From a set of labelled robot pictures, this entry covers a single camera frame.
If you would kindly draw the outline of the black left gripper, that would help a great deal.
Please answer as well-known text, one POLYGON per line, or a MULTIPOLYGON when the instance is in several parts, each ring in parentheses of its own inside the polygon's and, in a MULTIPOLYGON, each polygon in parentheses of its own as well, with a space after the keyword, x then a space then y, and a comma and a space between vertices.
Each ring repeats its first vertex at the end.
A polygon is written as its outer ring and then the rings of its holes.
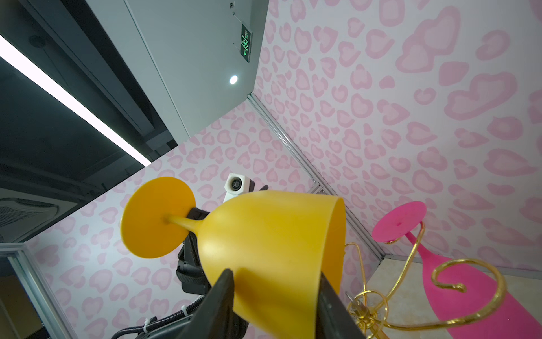
POLYGON ((206 295, 211 289, 211 284, 200 262, 197 237, 192 232, 183 241, 183 246, 178 253, 176 276, 184 292, 206 295))

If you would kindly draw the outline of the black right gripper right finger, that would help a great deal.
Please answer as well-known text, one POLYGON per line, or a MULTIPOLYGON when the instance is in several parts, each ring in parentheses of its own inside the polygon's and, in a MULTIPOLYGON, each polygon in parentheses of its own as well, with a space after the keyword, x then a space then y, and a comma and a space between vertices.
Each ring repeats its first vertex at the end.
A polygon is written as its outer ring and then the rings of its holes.
POLYGON ((316 339, 365 339, 337 293, 324 275, 320 276, 316 311, 316 339))

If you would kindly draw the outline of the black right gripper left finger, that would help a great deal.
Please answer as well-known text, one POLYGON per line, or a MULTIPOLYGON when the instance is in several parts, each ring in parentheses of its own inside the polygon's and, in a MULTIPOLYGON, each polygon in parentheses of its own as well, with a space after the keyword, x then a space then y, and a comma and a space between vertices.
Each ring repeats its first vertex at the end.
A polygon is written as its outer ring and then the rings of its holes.
POLYGON ((233 338, 234 276, 225 269, 177 339, 233 338))

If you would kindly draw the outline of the yellow wine glass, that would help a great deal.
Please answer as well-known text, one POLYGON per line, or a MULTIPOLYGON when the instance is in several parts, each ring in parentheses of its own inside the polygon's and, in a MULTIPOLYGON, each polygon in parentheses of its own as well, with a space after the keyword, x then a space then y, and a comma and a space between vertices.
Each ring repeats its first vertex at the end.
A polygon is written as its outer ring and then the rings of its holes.
POLYGON ((189 212, 196 200, 173 177, 141 186, 121 219, 126 248, 159 258, 190 234, 197 238, 204 274, 215 284, 234 276, 234 311, 276 338, 314 338, 320 279, 335 292, 342 281, 346 211, 338 196, 259 191, 230 199, 203 220, 189 212))

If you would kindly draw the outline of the pink wine glass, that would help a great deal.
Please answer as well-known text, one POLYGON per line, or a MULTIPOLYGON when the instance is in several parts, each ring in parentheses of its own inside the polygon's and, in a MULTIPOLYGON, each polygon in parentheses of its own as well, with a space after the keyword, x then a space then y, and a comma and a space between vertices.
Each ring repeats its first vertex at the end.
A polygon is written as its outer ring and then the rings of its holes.
POLYGON ((399 279, 404 279, 419 254, 423 287, 438 321, 384 325, 399 331, 445 329, 453 338, 540 338, 541 324, 508 292, 496 267, 473 258, 443 257, 422 245, 426 213, 426 204, 420 201, 396 207, 378 221, 372 237, 381 243, 406 237, 412 243, 399 279))

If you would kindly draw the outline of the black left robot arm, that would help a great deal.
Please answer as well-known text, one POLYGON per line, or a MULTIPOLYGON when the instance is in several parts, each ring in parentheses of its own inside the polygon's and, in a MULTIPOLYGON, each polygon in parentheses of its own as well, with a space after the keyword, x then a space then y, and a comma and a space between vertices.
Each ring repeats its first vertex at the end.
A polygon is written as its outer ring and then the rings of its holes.
POLYGON ((169 221, 182 216, 202 221, 206 210, 196 207, 190 187, 180 179, 164 177, 144 184, 131 197, 121 223, 121 238, 128 250, 141 258, 158 258, 179 250, 176 276, 185 292, 198 299, 161 319, 156 316, 144 325, 125 328, 115 338, 134 334, 137 338, 243 338, 248 321, 233 311, 233 296, 225 288, 217 293, 203 270, 198 238, 169 221))

